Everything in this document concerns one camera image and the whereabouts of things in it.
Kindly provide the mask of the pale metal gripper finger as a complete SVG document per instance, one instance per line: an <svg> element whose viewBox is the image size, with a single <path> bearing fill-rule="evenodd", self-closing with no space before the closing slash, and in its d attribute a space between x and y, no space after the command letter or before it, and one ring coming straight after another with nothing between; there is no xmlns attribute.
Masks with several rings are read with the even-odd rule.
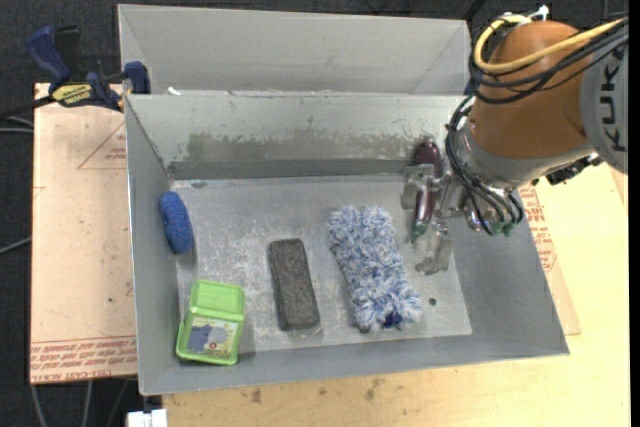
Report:
<svg viewBox="0 0 640 427"><path fill-rule="evenodd" d="M434 249L434 265L448 266L453 254L454 239L445 229L436 231L436 243Z"/></svg>
<svg viewBox="0 0 640 427"><path fill-rule="evenodd" d="M440 242L436 239L430 239L425 242L423 258L419 261L415 270L423 275L430 275L440 270Z"/></svg>

